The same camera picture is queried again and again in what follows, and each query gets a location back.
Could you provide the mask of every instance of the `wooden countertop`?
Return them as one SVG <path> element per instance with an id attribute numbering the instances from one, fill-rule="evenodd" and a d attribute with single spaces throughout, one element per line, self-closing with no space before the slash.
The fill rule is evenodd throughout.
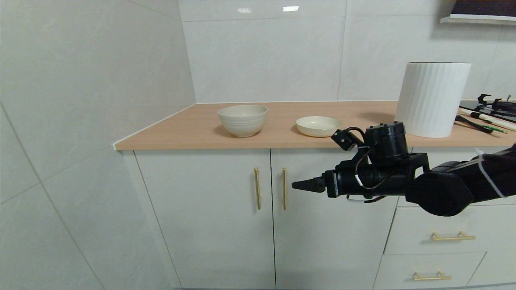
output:
<path id="1" fill-rule="evenodd" d="M 220 123 L 217 111 L 231 104 L 196 104 L 115 144 L 116 150 L 241 149 L 241 148 L 332 148 L 328 138 L 308 137 L 296 129 L 296 119 L 329 116 L 342 121 L 342 129 L 394 121 L 396 101 L 257 103 L 269 108 L 260 133 L 237 138 Z M 424 138 L 407 134 L 408 146 L 473 147 L 511 146 L 516 132 L 485 134 L 455 123 L 447 138 Z"/>

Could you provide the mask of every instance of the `cabinet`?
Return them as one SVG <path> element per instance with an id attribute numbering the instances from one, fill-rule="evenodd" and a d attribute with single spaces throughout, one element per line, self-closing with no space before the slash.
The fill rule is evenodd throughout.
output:
<path id="1" fill-rule="evenodd" d="M 268 149 L 136 157 L 183 288 L 275 287 Z"/>
<path id="2" fill-rule="evenodd" d="M 466 286 L 484 254 L 383 256 L 374 289 Z"/>
<path id="3" fill-rule="evenodd" d="M 341 149 L 271 150 L 277 288 L 373 288 L 397 198 L 358 204 L 290 186 L 320 176 L 354 154 Z"/>
<path id="4" fill-rule="evenodd" d="M 514 205 L 470 206 L 452 217 L 434 216 L 419 207 L 398 208 L 385 254 L 516 252 L 515 219 Z M 443 238 L 459 232 L 475 239 L 432 239 L 433 233 Z"/>
<path id="5" fill-rule="evenodd" d="M 481 147 L 479 148 L 485 153 L 495 153 L 507 147 Z M 475 152 L 475 147 L 414 147 L 412 152 L 427 152 L 428 161 L 430 163 L 430 168 L 433 168 L 439 164 L 442 164 L 447 161 L 466 161 L 471 160 L 471 158 L 475 157 L 477 153 Z M 473 203 L 471 206 L 475 205 L 499 205 L 499 204 L 515 204 L 516 196 L 508 197 L 508 198 L 499 198 L 494 200 L 488 200 L 484 202 Z M 410 203 L 405 201 L 404 197 L 399 198 L 398 206 L 418 206 L 415 203 Z"/>
<path id="6" fill-rule="evenodd" d="M 516 283 L 516 251 L 487 252 L 468 286 Z"/>

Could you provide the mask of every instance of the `ceramic bowl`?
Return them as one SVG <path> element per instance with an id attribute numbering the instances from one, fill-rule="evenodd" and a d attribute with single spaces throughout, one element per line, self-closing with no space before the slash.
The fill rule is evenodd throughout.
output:
<path id="1" fill-rule="evenodd" d="M 237 137 L 250 137 L 262 130 L 269 109 L 258 105 L 238 105 L 217 113 L 226 130 Z"/>
<path id="2" fill-rule="evenodd" d="M 342 126 L 338 119 L 323 116 L 309 116 L 296 120 L 297 130 L 311 137 L 329 137 Z"/>

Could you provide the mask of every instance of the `ribbed vase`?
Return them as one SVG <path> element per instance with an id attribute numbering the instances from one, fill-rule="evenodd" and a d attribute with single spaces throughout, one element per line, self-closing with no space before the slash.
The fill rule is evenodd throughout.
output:
<path id="1" fill-rule="evenodd" d="M 470 68 L 471 63 L 409 62 L 395 120 L 411 135 L 448 137 Z"/>

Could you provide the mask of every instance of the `white drawer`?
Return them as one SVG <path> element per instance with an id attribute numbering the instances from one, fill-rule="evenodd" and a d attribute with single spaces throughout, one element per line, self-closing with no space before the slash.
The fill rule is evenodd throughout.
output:
<path id="1" fill-rule="evenodd" d="M 479 148 L 486 153 L 495 153 L 507 147 L 481 147 Z M 471 158 L 475 157 L 477 154 L 475 153 L 475 147 L 414 147 L 412 152 L 426 152 L 428 153 L 428 161 L 430 163 L 430 168 L 433 168 L 439 164 L 445 163 L 447 161 L 467 161 L 471 160 Z M 419 176 L 423 173 L 423 170 L 419 168 L 416 172 L 416 176 Z M 479 203 L 473 203 L 474 205 L 496 205 L 496 204 L 515 204 L 516 196 L 508 197 L 508 198 L 499 198 L 488 200 Z M 405 197 L 400 197 L 398 201 L 398 206 L 418 206 L 415 203 L 410 203 L 405 201 Z"/>
<path id="2" fill-rule="evenodd" d="M 383 256 L 374 289 L 466 286 L 485 253 Z"/>
<path id="3" fill-rule="evenodd" d="M 516 252 L 487 252 L 468 286 L 514 282 L 516 282 Z"/>
<path id="4" fill-rule="evenodd" d="M 439 254 L 486 251 L 516 252 L 516 206 L 471 206 L 453 217 L 440 217 L 419 207 L 399 207 L 385 255 Z M 433 240 L 459 232 L 475 239 Z"/>

